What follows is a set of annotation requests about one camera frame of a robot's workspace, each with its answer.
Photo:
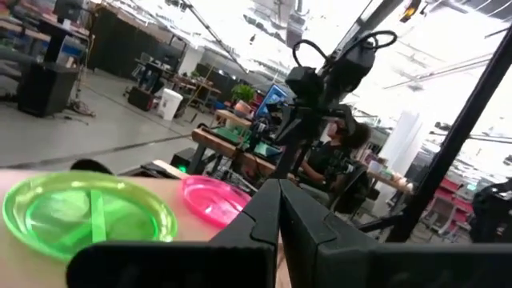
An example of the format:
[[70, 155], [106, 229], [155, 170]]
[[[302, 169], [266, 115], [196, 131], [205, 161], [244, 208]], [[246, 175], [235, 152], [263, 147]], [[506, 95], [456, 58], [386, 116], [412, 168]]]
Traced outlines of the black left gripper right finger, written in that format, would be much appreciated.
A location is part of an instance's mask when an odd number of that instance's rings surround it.
[[294, 287], [511, 288], [509, 244], [380, 243], [288, 180], [280, 228]]

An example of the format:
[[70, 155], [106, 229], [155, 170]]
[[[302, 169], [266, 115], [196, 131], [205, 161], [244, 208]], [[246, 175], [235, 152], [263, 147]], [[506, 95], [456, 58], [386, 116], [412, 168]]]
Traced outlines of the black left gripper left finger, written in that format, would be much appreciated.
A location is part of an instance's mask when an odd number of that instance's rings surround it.
[[73, 288], [273, 287], [281, 187], [267, 180], [207, 242], [100, 242], [66, 269]]

